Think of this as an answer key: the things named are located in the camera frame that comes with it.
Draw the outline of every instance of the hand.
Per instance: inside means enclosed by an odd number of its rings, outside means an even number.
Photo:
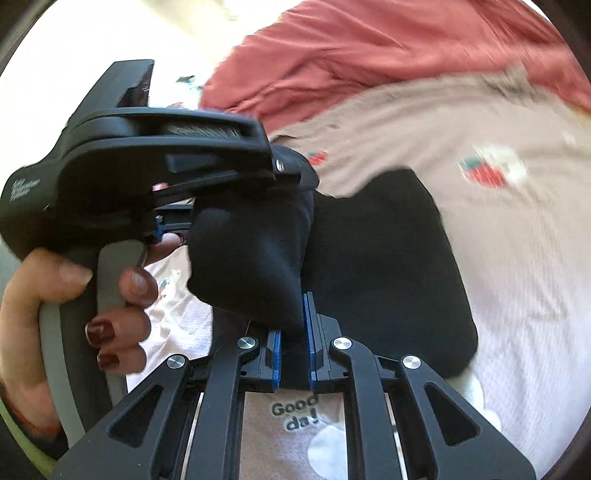
[[[167,233],[148,250],[146,264],[170,255],[182,244]],[[44,249],[36,249],[22,262],[4,291],[0,306],[0,380],[7,400],[35,427],[35,432],[58,431],[57,415],[45,375],[39,334],[39,307],[62,304],[80,296],[92,272]],[[109,373],[141,372],[146,365],[139,342],[150,335],[144,309],[156,301],[156,280],[142,268],[127,268],[119,279],[119,292],[130,304],[95,317],[86,326],[89,343],[100,349],[99,367]]]

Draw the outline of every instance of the silver bolt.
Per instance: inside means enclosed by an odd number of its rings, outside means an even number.
[[[256,340],[253,337],[242,337],[238,339],[238,347],[242,350],[249,350],[256,345]]]
[[[353,345],[353,342],[347,337],[338,337],[333,340],[333,345],[339,350],[348,350]]]
[[[182,355],[169,356],[166,360],[166,364],[169,368],[181,368],[185,363],[185,359]]]
[[[421,366],[421,359],[414,355],[408,355],[402,359],[402,364],[410,370],[416,370]]]

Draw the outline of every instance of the painted fingernail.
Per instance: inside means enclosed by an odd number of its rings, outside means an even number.
[[[91,346],[100,348],[115,340],[115,328],[109,320],[93,320],[86,324],[86,339]]]
[[[148,291],[148,282],[139,273],[131,274],[131,287],[136,295],[144,295]]]
[[[111,370],[119,366],[119,357],[114,353],[99,353],[96,361],[101,370]]]
[[[92,270],[76,265],[72,262],[64,262],[60,265],[59,276],[66,283],[86,285],[92,278]]]

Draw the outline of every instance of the red cloth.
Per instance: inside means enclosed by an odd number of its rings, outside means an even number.
[[[518,62],[533,84],[591,111],[573,53],[519,0],[307,0],[237,46],[200,107],[254,116],[271,132],[376,85]]]

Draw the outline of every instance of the black fabric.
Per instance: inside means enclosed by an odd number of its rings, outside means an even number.
[[[274,191],[256,197],[226,192],[196,199],[193,211],[187,241],[189,291],[218,309],[301,332],[300,271],[314,213],[313,192]]]
[[[413,354],[442,377],[476,352],[476,326],[439,211],[412,170],[347,199],[314,195],[302,287],[342,333],[390,358]]]

